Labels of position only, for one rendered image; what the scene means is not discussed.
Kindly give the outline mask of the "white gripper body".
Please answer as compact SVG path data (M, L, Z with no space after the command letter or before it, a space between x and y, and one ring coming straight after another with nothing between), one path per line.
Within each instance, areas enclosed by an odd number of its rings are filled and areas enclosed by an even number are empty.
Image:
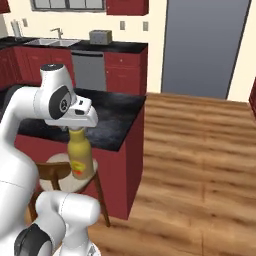
M84 115L72 115L66 113L58 120L46 120L45 123L49 126L65 126L70 129L80 129L84 127L96 127L98 124L98 116L93 106Z

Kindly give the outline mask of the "yellow juice bottle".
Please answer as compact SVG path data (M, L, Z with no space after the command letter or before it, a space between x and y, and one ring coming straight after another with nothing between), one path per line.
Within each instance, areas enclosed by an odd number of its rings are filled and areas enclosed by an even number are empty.
M73 176L78 180L88 179L93 175L91 145L85 136L85 129L69 130L68 156Z

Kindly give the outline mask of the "grey dishwasher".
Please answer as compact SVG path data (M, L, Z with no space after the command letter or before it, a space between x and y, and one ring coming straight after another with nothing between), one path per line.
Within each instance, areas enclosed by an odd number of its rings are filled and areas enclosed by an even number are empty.
M102 52L71 51L76 87L106 90L104 55Z

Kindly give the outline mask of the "red kitchen island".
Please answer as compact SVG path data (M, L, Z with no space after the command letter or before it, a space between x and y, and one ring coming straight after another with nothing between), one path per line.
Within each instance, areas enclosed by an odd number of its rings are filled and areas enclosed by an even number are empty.
M92 146L108 214L128 219L143 171L143 96L78 89L92 100L99 122L86 132ZM67 151L69 135L42 120L21 122L16 147L36 162Z

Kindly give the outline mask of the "wooden stool with cream cushion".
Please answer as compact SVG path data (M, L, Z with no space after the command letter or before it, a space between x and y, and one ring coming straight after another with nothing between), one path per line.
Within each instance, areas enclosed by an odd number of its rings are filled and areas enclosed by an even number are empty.
M94 173L85 180L76 179L71 171L69 157L66 153L55 154L46 163L37 163L39 171L39 183L28 204L31 221L37 218L35 203L38 196L44 191L60 190L69 193L82 193L91 182L94 182L98 193L98 201L104 216L106 226L110 226L110 220L103 196L103 190L98 175L98 163L93 160Z

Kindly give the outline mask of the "red base cupboard with drawer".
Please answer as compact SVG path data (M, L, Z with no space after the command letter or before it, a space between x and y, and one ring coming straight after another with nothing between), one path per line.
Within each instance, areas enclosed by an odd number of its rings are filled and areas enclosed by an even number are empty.
M109 92L144 95L147 89L148 48L139 53L106 52L105 74Z

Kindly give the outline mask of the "red base cupboard run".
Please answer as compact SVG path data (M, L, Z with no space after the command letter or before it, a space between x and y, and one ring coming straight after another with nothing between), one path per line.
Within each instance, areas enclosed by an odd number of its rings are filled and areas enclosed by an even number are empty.
M70 50L14 46L0 49L0 88L14 84L39 86L43 64L64 64L75 83Z

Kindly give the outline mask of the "steel double sink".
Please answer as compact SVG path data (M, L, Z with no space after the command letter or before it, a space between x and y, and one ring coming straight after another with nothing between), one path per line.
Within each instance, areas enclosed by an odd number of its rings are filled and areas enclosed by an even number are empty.
M25 43L25 45L30 46L60 46L60 47L69 47L76 43L79 43L81 40L76 39L46 39L40 38L35 39L30 42Z

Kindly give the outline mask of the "grey toaster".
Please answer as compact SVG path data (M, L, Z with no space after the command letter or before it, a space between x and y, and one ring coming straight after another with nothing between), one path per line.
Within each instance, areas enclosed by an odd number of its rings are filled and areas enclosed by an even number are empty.
M92 30L89 32L90 43L94 45L108 45L112 42L111 30Z

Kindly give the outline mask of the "steel tap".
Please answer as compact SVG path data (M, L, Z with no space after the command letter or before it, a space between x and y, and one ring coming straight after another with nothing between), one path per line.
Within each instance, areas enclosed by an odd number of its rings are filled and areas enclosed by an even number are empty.
M63 35L63 32L62 32L62 29L61 28L54 28L54 29L51 29L50 32L54 32L56 31L57 34L58 34L58 39L62 39L62 35Z

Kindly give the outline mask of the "white paper towel roll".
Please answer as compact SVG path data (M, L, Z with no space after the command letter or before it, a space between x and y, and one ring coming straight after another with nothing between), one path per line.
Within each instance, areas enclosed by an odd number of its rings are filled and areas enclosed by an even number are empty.
M11 26L12 26L12 29L14 32L14 36L16 38L22 38L22 34L21 34L21 30L20 30L18 22L16 20L11 21Z

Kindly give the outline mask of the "grey framed window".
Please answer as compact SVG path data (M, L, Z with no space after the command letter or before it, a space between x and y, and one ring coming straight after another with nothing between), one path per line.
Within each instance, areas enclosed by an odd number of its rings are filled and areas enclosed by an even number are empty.
M105 0L30 0L36 11L89 11L105 10Z

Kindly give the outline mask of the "grey door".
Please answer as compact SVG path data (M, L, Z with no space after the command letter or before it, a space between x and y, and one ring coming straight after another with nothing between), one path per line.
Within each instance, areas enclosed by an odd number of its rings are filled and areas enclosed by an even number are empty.
M252 0L167 0L162 91L228 96Z

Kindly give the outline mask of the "red cabinet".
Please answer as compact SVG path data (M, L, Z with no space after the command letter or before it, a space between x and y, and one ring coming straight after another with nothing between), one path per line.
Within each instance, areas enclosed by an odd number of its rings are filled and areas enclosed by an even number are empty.
M249 96L249 104L250 104L251 110L253 112L253 115L256 119L256 77L254 79L254 83L253 83L251 93Z

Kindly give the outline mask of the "red wall cupboard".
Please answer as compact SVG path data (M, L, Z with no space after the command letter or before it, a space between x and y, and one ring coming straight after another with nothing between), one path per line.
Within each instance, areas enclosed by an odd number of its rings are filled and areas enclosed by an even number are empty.
M144 16L149 13L149 0L106 0L108 15Z
M10 8L8 4L8 0L0 0L0 14L9 13Z

